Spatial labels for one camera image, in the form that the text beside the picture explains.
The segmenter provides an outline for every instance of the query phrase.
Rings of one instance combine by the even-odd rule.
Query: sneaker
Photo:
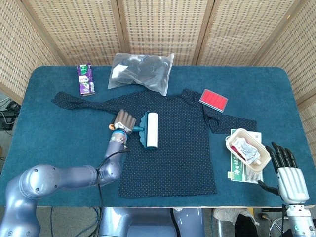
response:
[[[240,214],[246,217],[250,217],[254,224],[257,223],[253,216],[245,208],[216,208],[213,210],[214,218],[220,221],[232,222],[233,225],[235,225],[237,217]]]

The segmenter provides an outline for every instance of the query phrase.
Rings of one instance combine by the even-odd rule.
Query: white container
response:
[[[238,138],[243,137],[247,143],[249,143],[250,145],[254,146],[255,148],[258,149],[258,152],[260,153],[260,162],[261,164],[257,164],[256,162],[253,162],[252,164],[247,164],[247,162],[240,157],[240,155],[238,155],[237,152],[235,152],[232,149],[232,143],[234,143],[234,141]],[[249,135],[249,133],[243,129],[243,128],[239,128],[237,129],[231,136],[226,138],[226,147],[228,150],[230,150],[231,153],[233,153],[238,159],[240,159],[240,161],[242,163],[244,163],[247,167],[249,167],[250,169],[252,169],[255,172],[260,172],[261,170],[264,169],[264,167],[266,167],[266,165],[269,163],[269,161],[271,160],[270,154],[269,152],[266,150],[266,148],[264,147],[264,145],[262,145],[260,142],[257,142],[252,136]]]

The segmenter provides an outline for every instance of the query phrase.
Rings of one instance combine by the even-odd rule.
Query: floor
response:
[[[5,95],[0,93],[0,101],[6,98]],[[0,146],[2,147],[1,157],[6,157],[10,144],[11,144],[12,136],[8,135],[5,131],[0,131]],[[0,171],[4,165],[5,161],[0,160]],[[37,208],[37,217],[41,225],[41,237],[50,237],[51,228],[50,228],[50,207],[39,207]],[[260,220],[258,218],[258,214],[260,213],[260,209],[255,209],[255,219],[260,225],[257,227],[258,235],[260,237],[267,237],[270,223],[266,220]],[[316,207],[311,209],[312,217],[316,218]],[[4,214],[4,207],[0,206],[0,220],[2,219]],[[280,213],[268,213],[269,217],[272,219],[281,217]],[[234,236],[234,226],[230,222],[219,222],[218,220],[211,218],[212,209],[204,209],[204,224],[205,224],[205,236],[206,237],[233,237]],[[53,234],[55,237],[75,237],[78,233],[80,233],[85,228],[88,228],[91,224],[96,221],[96,213],[93,208],[74,208],[74,207],[54,207],[52,211],[52,226],[53,226]],[[284,229],[288,229],[288,223],[285,222]],[[89,229],[82,235],[81,237],[86,237],[93,230],[93,228]],[[130,229],[130,233],[128,236],[164,236],[162,232],[153,233],[153,230],[148,229],[148,233],[146,231],[142,231],[142,234],[136,234],[139,231],[139,228],[135,227]],[[276,228],[273,229],[272,237],[278,237],[279,231]]]

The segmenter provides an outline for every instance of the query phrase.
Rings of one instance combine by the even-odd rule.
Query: white robotic hand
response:
[[[293,153],[272,142],[275,151],[266,146],[270,153],[278,179],[278,188],[267,186],[262,181],[259,185],[266,191],[280,195],[288,205],[286,214],[291,222],[294,237],[316,237],[311,213],[304,207],[304,203],[310,198],[303,173],[297,167]]]

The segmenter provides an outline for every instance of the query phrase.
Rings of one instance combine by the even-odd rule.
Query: clear plastic bag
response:
[[[173,53],[168,57],[117,53],[108,89],[136,83],[166,96],[173,58]]]

